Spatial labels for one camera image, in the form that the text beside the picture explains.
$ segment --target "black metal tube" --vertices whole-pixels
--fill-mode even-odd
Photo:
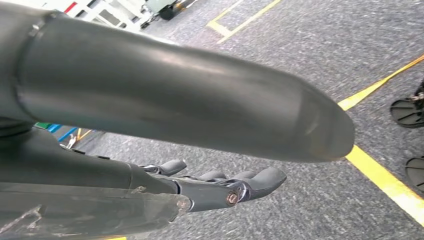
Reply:
[[[346,113],[294,75],[61,15],[31,31],[17,68],[22,120],[287,161],[353,146]]]

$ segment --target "screw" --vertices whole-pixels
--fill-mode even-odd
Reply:
[[[228,196],[226,196],[226,203],[230,206],[236,205],[238,201],[239,201],[239,195],[233,191],[228,193]]]

